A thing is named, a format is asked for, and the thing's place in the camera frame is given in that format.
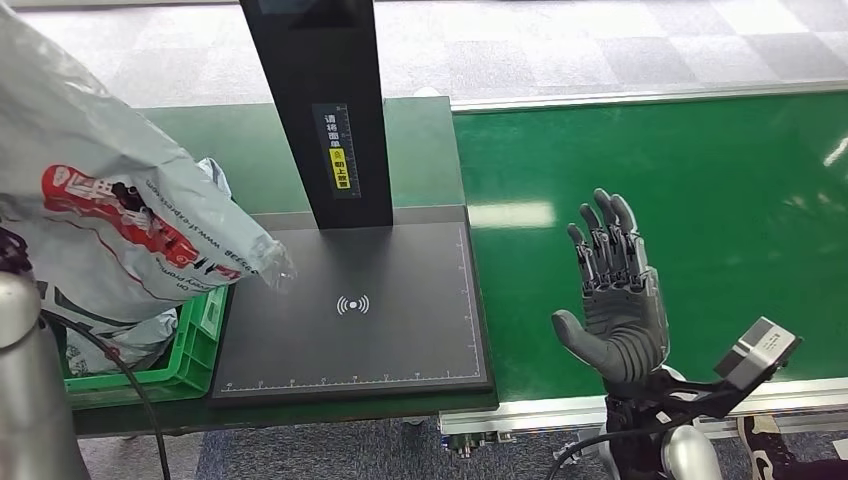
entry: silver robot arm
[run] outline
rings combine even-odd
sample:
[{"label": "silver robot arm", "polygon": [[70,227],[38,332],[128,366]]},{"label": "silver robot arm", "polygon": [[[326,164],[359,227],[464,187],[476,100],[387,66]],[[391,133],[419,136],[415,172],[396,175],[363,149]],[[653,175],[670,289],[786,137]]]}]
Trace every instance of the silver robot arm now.
[{"label": "silver robot arm", "polygon": [[722,480],[712,443],[692,425],[665,434],[660,459],[671,480]]},{"label": "silver robot arm", "polygon": [[89,480],[40,311],[30,280],[0,272],[0,479]]}]

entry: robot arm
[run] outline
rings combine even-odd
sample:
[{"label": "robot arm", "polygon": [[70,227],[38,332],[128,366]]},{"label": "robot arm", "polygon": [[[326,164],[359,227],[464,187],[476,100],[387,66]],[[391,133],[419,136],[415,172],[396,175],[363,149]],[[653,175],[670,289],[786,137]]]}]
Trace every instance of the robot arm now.
[{"label": "robot arm", "polygon": [[88,480],[32,282],[0,272],[0,478]]},{"label": "robot arm", "polygon": [[585,328],[566,310],[552,316],[560,342],[595,368],[607,391],[607,433],[633,432],[601,446],[614,480],[721,480],[710,441],[692,425],[661,433],[698,415],[722,418],[771,378],[801,339],[762,317],[716,366],[714,383],[687,382],[665,367],[668,324],[654,268],[630,206],[618,195],[595,190],[606,228],[588,204],[580,214],[592,245],[571,224],[582,280]]}]

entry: robot finger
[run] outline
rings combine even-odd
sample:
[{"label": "robot finger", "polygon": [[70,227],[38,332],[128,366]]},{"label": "robot finger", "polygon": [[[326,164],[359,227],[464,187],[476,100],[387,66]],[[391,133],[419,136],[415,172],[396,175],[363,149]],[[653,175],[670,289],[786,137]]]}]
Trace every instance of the robot finger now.
[{"label": "robot finger", "polygon": [[627,283],[627,261],[624,257],[624,249],[622,246],[623,238],[621,226],[619,224],[618,215],[612,208],[612,199],[609,194],[602,188],[596,188],[594,193],[595,203],[604,217],[604,223],[607,227],[609,236],[609,274],[610,281],[616,285],[624,285]]},{"label": "robot finger", "polygon": [[580,267],[580,279],[583,282],[583,295],[591,295],[598,285],[597,266],[592,249],[586,244],[583,232],[580,228],[570,223],[568,225],[568,236],[574,242],[574,250],[577,252],[577,266]]},{"label": "robot finger", "polygon": [[645,276],[648,272],[645,241],[639,235],[633,210],[624,197],[613,195],[611,204],[621,225],[622,250],[628,272],[627,284],[630,288],[641,291],[645,287]]},{"label": "robot finger", "polygon": [[592,210],[588,203],[580,205],[580,216],[589,226],[589,235],[592,237],[592,250],[595,254],[595,263],[598,267],[598,286],[606,288],[610,286],[609,264],[612,257],[610,250],[609,234],[601,226],[598,215]]}]

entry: floor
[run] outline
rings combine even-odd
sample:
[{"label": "floor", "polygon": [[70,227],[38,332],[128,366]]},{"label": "floor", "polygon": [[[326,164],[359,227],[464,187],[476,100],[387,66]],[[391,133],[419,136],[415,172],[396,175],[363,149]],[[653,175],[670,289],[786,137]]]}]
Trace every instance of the floor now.
[{"label": "floor", "polygon": [[[848,0],[379,1],[375,15],[390,97],[848,79]],[[132,106],[271,101],[238,5],[23,16]]]},{"label": "floor", "polygon": [[[802,462],[838,458],[832,442],[846,432],[796,433],[784,439]],[[520,435],[461,459],[443,451],[435,418],[420,426],[401,420],[225,430],[167,438],[175,480],[538,480],[553,452],[576,435]],[[751,463],[738,438],[714,442],[723,480],[750,480]],[[158,480],[151,437],[81,442],[92,480]],[[595,454],[567,465],[567,480],[608,478]]]},{"label": "floor", "polygon": [[[454,100],[848,79],[848,0],[413,0],[375,6],[385,96]],[[23,12],[134,107],[270,102],[237,5]],[[788,435],[801,460],[845,433]],[[460,460],[435,419],[230,430],[168,438],[173,478],[541,478],[570,433]],[[95,480],[158,479],[149,437],[81,441]],[[737,439],[725,480],[751,478]],[[595,458],[572,480],[605,478]]]}]

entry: wire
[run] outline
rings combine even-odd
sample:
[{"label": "wire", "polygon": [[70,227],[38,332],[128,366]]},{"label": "wire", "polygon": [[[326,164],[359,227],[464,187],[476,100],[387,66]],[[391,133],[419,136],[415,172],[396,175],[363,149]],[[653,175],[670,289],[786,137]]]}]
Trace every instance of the wire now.
[{"label": "wire", "polygon": [[653,435],[655,433],[662,433],[662,432],[665,432],[666,430],[670,430],[674,427],[679,427],[683,424],[689,423],[696,418],[698,418],[697,414],[686,415],[686,416],[680,417],[677,420],[674,420],[672,422],[664,423],[664,424],[661,424],[661,425],[656,425],[654,427],[641,428],[641,429],[638,429],[638,430],[623,430],[621,432],[605,433],[603,435],[598,435],[597,437],[587,438],[586,440],[583,440],[582,442],[577,442],[576,444],[572,445],[568,450],[563,452],[563,454],[560,455],[554,461],[554,464],[551,465],[550,470],[548,470],[547,476],[545,476],[545,480],[553,480],[554,477],[556,477],[557,472],[559,472],[560,468],[565,463],[565,461],[568,460],[569,458],[571,458],[572,455],[579,452],[580,450],[583,450],[586,447],[591,447],[592,445],[594,445],[596,443],[608,442],[610,440],[615,440],[615,439],[618,439],[618,438],[639,437],[639,436],[642,436],[642,435]]},{"label": "wire", "polygon": [[[165,452],[165,437],[162,435],[162,428],[159,426],[159,421],[156,420],[156,413],[153,411],[153,405],[150,403],[150,398],[148,398],[147,393],[144,392],[144,388],[141,384],[138,383],[138,379],[135,378],[135,374],[132,370],[130,370],[130,367],[128,367],[127,364],[121,360],[121,357],[118,356],[114,350],[109,348],[103,340],[95,337],[94,334],[86,330],[84,327],[81,327],[79,324],[58,315],[51,315],[50,320],[55,320],[56,323],[63,327],[73,330],[85,337],[86,340],[102,350],[109,360],[115,362],[115,365],[117,365],[121,372],[127,376],[127,380],[130,381],[130,384],[135,389],[136,393],[138,393],[139,398],[141,398],[141,403],[144,405],[144,410],[147,413],[147,417],[150,419],[150,424],[153,426],[153,434],[156,436],[156,448],[159,449],[159,463],[162,465],[162,478],[164,480],[171,480],[171,470],[168,468],[168,456]],[[44,317],[42,317],[42,321],[45,323],[47,322]]]}]

